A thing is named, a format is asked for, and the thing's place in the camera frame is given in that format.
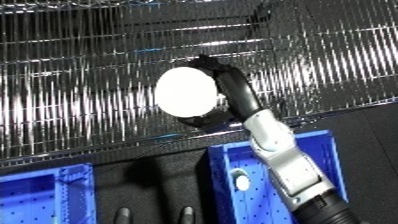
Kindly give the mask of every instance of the metal wire rack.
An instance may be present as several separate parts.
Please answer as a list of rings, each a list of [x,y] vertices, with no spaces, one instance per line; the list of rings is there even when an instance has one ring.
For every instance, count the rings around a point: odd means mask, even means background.
[[[393,0],[3,0],[0,166],[200,138],[153,94],[198,54],[287,121],[395,102],[397,17]]]

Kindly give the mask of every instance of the black surface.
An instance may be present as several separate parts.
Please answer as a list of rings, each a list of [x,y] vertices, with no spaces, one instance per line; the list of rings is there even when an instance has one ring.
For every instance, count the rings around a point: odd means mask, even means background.
[[[332,130],[350,206],[372,224],[396,223],[398,213],[398,105],[352,112],[297,130]],[[197,223],[217,223],[204,149],[95,168],[99,223],[112,223],[120,207],[134,223],[177,223],[185,206]]]

